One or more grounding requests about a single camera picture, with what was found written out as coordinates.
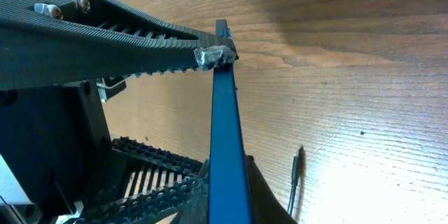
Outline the blue Galaxy smartphone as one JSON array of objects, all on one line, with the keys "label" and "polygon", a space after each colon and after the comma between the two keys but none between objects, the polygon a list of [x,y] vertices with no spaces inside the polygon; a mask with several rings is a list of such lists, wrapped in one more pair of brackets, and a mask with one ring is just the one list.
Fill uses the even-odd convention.
[{"label": "blue Galaxy smartphone", "polygon": [[208,222],[252,223],[233,65],[213,70]]}]

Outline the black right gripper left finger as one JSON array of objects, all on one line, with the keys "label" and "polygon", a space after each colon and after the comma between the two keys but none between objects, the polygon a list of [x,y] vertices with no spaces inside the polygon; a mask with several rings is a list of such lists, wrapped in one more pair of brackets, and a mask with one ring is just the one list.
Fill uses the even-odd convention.
[{"label": "black right gripper left finger", "polygon": [[1,0],[1,89],[209,70],[238,59],[219,32],[157,19],[119,0]]}]

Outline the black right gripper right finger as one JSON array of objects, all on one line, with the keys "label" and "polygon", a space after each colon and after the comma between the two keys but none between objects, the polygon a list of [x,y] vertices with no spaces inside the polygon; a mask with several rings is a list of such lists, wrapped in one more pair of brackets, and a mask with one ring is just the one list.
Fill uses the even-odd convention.
[{"label": "black right gripper right finger", "polygon": [[208,213],[208,161],[120,137],[68,223],[208,223]]}]

